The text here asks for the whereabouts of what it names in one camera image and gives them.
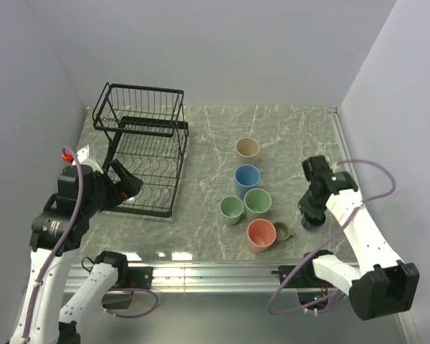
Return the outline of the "olive ceramic mug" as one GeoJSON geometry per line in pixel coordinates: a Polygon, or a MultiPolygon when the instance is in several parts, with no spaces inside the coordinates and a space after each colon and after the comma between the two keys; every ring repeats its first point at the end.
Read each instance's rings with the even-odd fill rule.
{"type": "Polygon", "coordinates": [[[277,221],[273,223],[276,231],[276,242],[285,242],[295,235],[294,231],[286,225],[286,223],[277,221]]]}

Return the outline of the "dark blue glazed mug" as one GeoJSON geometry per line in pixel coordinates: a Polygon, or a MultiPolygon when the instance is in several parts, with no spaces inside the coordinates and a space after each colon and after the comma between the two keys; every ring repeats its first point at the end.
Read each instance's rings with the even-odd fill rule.
{"type": "Polygon", "coordinates": [[[306,230],[316,230],[320,228],[326,221],[326,216],[323,216],[322,218],[312,218],[307,216],[306,214],[303,214],[301,217],[301,225],[306,230]]]}

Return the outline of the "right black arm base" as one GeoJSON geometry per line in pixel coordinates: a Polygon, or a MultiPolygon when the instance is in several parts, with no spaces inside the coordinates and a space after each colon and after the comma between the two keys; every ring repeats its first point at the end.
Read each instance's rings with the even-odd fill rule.
{"type": "MultiPolygon", "coordinates": [[[[296,267],[296,265],[279,265],[277,274],[279,277],[279,283],[282,284],[287,276],[291,273],[291,271],[296,267]]],[[[285,288],[307,288],[313,287],[314,283],[309,277],[308,270],[305,267],[302,267],[299,271],[297,271],[290,281],[285,285],[285,288]]]]}

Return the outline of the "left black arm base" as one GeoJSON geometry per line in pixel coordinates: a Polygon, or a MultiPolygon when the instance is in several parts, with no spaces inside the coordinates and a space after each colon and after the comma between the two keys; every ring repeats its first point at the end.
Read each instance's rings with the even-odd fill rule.
{"type": "Polygon", "coordinates": [[[124,287],[149,290],[151,288],[152,279],[152,267],[129,267],[124,287]]]}

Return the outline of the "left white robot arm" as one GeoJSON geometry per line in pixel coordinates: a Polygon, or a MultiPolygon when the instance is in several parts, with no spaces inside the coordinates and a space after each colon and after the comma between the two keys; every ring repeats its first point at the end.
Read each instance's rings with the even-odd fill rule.
{"type": "Polygon", "coordinates": [[[10,343],[79,343],[82,322],[111,288],[130,282],[124,254],[99,254],[81,288],[62,305],[70,268],[91,218],[135,196],[143,182],[119,161],[110,162],[113,181],[91,158],[76,158],[57,179],[43,212],[32,222],[29,283],[10,343]]]}

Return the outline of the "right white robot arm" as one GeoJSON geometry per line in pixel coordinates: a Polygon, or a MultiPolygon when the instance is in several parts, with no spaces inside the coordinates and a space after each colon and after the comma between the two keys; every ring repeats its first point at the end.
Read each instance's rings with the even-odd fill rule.
{"type": "Polygon", "coordinates": [[[405,263],[383,237],[353,177],[347,171],[333,171],[324,156],[304,160],[302,168],[309,183],[298,202],[302,226],[316,229],[332,214],[358,262],[358,267],[352,267],[319,249],[301,269],[304,283],[329,282],[348,296],[361,320],[409,311],[419,270],[415,264],[405,263]]]}

